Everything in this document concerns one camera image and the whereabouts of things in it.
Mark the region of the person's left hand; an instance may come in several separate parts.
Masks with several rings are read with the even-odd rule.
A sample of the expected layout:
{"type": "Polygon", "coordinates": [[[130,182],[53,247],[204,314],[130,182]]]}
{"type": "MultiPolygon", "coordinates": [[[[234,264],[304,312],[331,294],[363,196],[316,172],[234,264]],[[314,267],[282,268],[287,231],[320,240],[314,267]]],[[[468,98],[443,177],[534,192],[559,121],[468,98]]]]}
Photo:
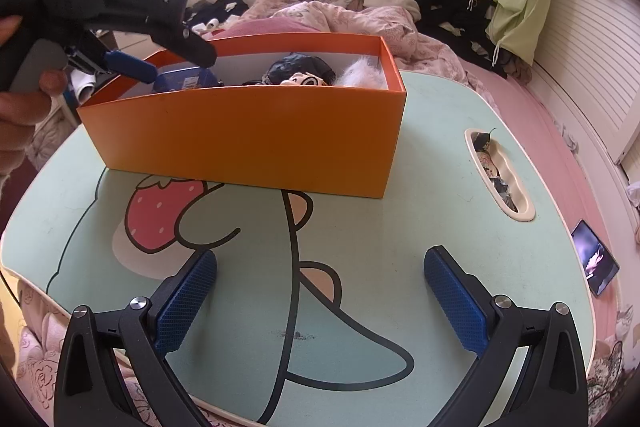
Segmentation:
{"type": "Polygon", "coordinates": [[[49,115],[52,100],[60,96],[66,86],[66,75],[62,70],[46,70],[40,76],[39,88],[36,91],[1,93],[1,181],[21,166],[37,124],[41,124],[49,115]]]}

